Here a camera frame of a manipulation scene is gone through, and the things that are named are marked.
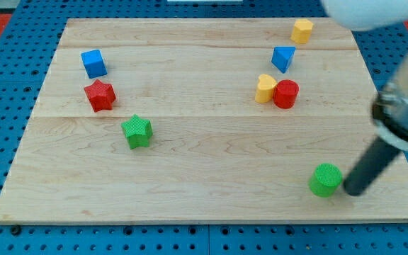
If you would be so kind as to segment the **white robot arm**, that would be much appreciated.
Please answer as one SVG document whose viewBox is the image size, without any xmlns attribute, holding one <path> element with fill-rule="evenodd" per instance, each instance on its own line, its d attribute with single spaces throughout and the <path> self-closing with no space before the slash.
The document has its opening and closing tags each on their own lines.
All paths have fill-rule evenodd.
<svg viewBox="0 0 408 255">
<path fill-rule="evenodd" d="M 408 1 L 325 0 L 327 15 L 352 31 L 367 31 L 408 20 Z M 384 141 L 408 151 L 408 55 L 382 87 L 373 119 Z"/>
</svg>

